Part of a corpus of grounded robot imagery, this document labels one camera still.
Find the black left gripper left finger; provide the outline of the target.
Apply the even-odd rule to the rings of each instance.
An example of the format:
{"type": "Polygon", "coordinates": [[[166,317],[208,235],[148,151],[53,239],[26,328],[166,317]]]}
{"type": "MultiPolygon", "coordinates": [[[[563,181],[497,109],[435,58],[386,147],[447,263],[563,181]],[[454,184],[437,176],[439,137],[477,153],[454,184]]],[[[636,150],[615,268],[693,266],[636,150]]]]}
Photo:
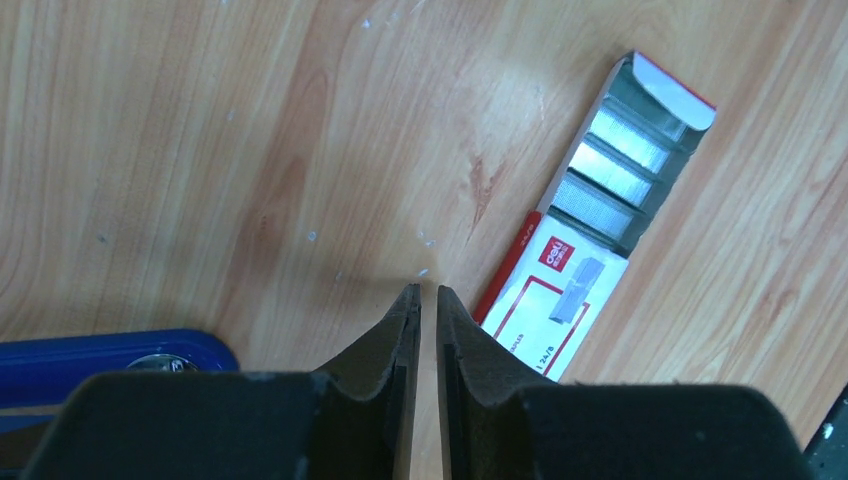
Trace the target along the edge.
{"type": "Polygon", "coordinates": [[[310,372],[109,373],[48,427],[25,479],[405,479],[421,288],[310,372]]]}

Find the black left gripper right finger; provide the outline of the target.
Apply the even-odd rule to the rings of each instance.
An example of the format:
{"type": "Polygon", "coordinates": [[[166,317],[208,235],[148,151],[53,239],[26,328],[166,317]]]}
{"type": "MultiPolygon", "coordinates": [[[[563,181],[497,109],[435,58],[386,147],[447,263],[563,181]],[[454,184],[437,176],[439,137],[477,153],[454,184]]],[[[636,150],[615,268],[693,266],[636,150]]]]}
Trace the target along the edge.
{"type": "Polygon", "coordinates": [[[447,479],[809,479],[782,413],[741,385],[561,385],[437,293],[447,479]]]}

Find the blue black stapler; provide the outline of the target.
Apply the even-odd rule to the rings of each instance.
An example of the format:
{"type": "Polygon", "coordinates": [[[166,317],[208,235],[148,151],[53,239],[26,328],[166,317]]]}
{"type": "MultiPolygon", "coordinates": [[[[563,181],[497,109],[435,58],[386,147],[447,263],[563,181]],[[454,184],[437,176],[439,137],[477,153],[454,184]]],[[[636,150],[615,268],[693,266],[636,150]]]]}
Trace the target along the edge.
{"type": "Polygon", "coordinates": [[[216,336],[193,329],[62,337],[1,344],[1,475],[26,467],[51,414],[15,408],[60,405],[89,377],[119,370],[237,371],[239,362],[216,336]]]}

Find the staple box with staples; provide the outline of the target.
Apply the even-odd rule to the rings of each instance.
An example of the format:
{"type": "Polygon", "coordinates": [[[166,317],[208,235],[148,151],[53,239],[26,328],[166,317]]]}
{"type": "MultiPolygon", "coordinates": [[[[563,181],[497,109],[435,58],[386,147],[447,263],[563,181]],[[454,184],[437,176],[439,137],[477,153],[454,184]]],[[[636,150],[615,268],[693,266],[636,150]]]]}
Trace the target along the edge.
{"type": "Polygon", "coordinates": [[[644,53],[621,57],[474,321],[559,380],[715,117],[713,104],[644,53]]]}

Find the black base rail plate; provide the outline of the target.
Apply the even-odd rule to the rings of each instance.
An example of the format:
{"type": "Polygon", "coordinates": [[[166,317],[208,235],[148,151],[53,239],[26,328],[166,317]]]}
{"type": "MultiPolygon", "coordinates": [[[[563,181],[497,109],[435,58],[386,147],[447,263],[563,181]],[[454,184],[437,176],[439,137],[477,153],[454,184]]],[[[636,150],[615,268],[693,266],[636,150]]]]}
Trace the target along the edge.
{"type": "Polygon", "coordinates": [[[847,387],[844,387],[804,450],[815,479],[848,479],[847,405],[847,387]]]}

